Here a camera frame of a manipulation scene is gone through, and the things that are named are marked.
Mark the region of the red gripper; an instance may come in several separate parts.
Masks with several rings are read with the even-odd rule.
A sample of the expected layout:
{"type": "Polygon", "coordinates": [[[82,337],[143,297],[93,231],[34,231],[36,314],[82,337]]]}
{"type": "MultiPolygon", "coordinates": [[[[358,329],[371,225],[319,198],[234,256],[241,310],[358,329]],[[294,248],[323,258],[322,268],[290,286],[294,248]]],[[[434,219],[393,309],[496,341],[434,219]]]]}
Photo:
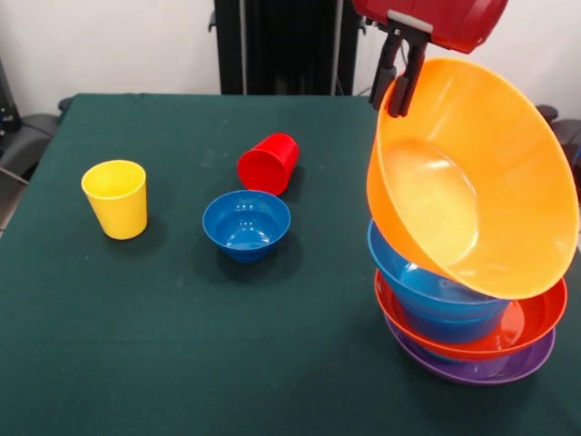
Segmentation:
{"type": "MultiPolygon", "coordinates": [[[[507,0],[354,0],[358,14],[382,25],[398,23],[430,35],[434,45],[469,54],[482,45],[505,11],[507,0]]],[[[397,75],[394,65],[402,36],[388,34],[382,46],[369,103],[378,111],[397,75]]],[[[391,117],[408,114],[428,41],[409,42],[407,66],[395,81],[388,104],[391,117]]]]}

